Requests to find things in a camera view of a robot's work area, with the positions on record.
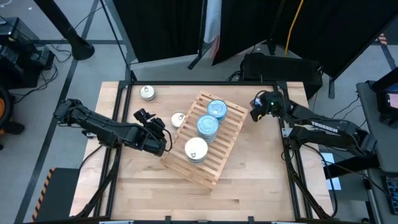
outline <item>can lid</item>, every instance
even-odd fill
[[[198,132],[213,135],[218,130],[218,120],[213,115],[205,114],[198,119]]]
[[[227,110],[227,105],[222,100],[212,100],[207,106],[207,113],[215,116],[216,118],[224,117]]]
[[[144,99],[149,99],[155,95],[155,90],[154,87],[146,85],[141,88],[139,93]]]
[[[175,128],[179,128],[182,124],[182,121],[184,121],[185,115],[183,113],[175,113],[173,114],[171,121],[172,125]]]
[[[207,154],[207,143],[204,139],[195,137],[191,138],[185,144],[186,155],[194,160],[202,159]]]

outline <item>black curtain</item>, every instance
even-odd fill
[[[198,53],[202,0],[114,0],[140,62]]]
[[[268,39],[280,1],[223,1],[220,48],[213,64]],[[288,0],[274,34],[285,45],[300,0]],[[318,60],[338,77],[398,12],[395,0],[304,0],[290,37],[289,50]]]

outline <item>tin can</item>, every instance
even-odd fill
[[[182,121],[184,121],[185,119],[185,115],[183,113],[175,113],[173,114],[173,116],[171,117],[171,122],[172,122],[172,126],[175,128],[179,128],[182,124]]]
[[[223,123],[227,112],[228,107],[222,100],[212,100],[207,106],[207,113],[217,118],[220,124]]]
[[[185,154],[190,162],[201,164],[205,161],[208,151],[207,143],[204,139],[191,138],[185,144]]]
[[[155,89],[150,85],[146,85],[141,88],[139,94],[145,101],[151,101],[155,98]]]
[[[217,137],[218,120],[210,114],[202,115],[197,122],[199,137],[203,138],[208,144]]]

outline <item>white can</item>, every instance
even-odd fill
[[[182,124],[182,121],[184,121],[185,119],[185,115],[183,113],[175,113],[173,114],[173,116],[171,117],[171,122],[172,122],[172,126],[175,128],[179,128]]]
[[[155,89],[152,86],[146,85],[141,88],[139,94],[145,101],[150,101],[155,98]]]
[[[185,154],[188,160],[196,165],[205,161],[207,150],[207,143],[203,138],[191,138],[185,144]]]

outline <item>orange object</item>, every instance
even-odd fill
[[[4,100],[0,99],[0,118],[4,115],[4,111],[6,110],[6,104]]]

